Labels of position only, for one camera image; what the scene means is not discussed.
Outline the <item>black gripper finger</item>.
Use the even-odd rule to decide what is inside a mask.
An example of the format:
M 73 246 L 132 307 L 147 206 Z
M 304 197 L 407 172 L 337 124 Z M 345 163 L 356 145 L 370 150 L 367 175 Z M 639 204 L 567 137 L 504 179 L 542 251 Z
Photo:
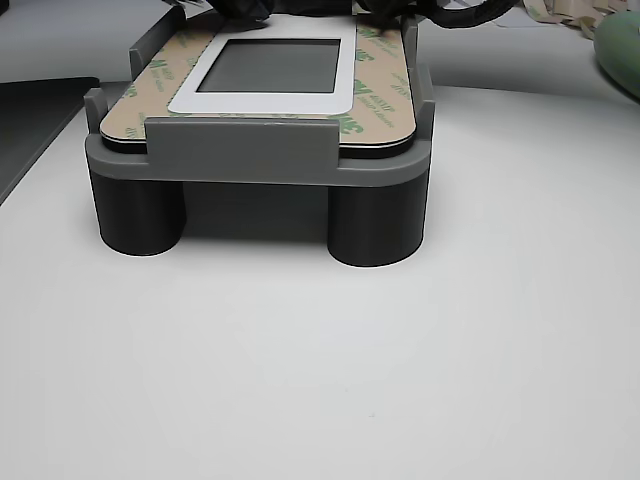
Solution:
M 273 12 L 272 0 L 207 0 L 223 17 L 234 21 L 263 22 Z

